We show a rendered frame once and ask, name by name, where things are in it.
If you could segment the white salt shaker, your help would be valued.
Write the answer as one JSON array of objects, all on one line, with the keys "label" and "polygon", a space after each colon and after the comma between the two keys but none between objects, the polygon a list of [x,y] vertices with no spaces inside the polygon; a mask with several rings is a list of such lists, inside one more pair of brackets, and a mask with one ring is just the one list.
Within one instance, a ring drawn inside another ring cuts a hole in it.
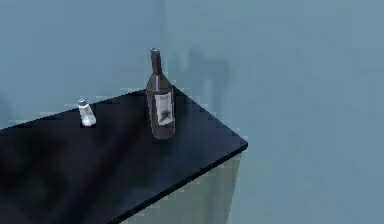
[{"label": "white salt shaker", "polygon": [[96,117],[86,99],[80,99],[78,101],[78,108],[81,122],[84,126],[90,127],[96,124]]}]

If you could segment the dark wine bottle white label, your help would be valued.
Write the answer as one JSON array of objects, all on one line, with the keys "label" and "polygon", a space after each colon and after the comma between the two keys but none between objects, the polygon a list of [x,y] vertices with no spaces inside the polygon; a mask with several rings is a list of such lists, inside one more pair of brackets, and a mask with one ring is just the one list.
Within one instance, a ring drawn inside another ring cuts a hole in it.
[{"label": "dark wine bottle white label", "polygon": [[152,75],[146,86],[147,105],[153,136],[169,139],[175,133],[173,86],[162,71],[161,52],[150,49]]}]

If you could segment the black topped pale counter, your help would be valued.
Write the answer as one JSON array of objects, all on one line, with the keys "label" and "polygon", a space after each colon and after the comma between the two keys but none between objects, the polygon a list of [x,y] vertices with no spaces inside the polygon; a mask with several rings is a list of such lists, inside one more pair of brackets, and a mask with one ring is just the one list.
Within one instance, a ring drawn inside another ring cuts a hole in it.
[{"label": "black topped pale counter", "polygon": [[182,91],[176,132],[157,140],[135,91],[0,130],[0,224],[119,224],[248,143]]}]

